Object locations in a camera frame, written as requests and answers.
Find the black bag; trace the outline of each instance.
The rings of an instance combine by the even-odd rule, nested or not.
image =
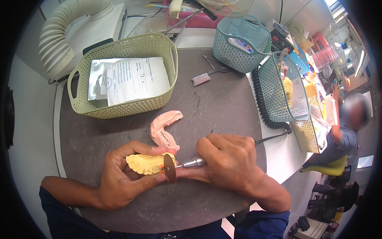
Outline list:
[[[298,228],[301,228],[302,231],[306,231],[310,228],[308,219],[306,219],[306,216],[301,216],[298,219]]]

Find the dark grey round table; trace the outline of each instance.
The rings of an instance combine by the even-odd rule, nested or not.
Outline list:
[[[60,141],[68,178],[98,187],[106,154],[136,139],[155,145],[150,138],[152,120],[166,111],[180,110],[184,117],[166,128],[180,146],[182,163],[196,156],[195,144],[211,132],[233,133],[261,139],[259,114],[245,74],[216,73],[192,87],[191,79],[211,70],[202,55],[212,50],[179,50],[179,74],[170,101],[161,109],[115,119],[76,114],[64,88],[60,111]],[[256,147],[257,165],[266,172],[264,145]],[[163,182],[117,211],[80,208],[83,217],[101,229],[130,233],[177,231],[214,222],[239,212],[254,201],[204,182],[178,179]]]

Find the dental micromotor handpiece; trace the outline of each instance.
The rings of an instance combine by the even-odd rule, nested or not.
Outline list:
[[[187,161],[182,163],[179,166],[175,166],[175,168],[181,168],[181,167],[200,167],[203,165],[206,165],[207,162],[202,156],[194,157],[191,161]]]

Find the separating disc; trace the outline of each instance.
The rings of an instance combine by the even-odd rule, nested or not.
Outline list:
[[[174,162],[172,161],[172,158],[170,155],[165,154],[164,160],[163,160],[166,176],[168,180],[171,183],[176,182],[176,171],[175,171],[175,166]]]

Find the grey shirt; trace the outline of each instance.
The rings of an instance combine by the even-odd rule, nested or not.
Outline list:
[[[353,131],[346,126],[344,119],[342,118],[342,105],[338,109],[340,113],[340,131],[341,131],[341,141],[340,144],[336,144],[332,140],[330,132],[326,136],[328,146],[319,155],[314,164],[323,165],[330,162],[337,161],[347,155],[353,147],[356,146],[357,132]]]

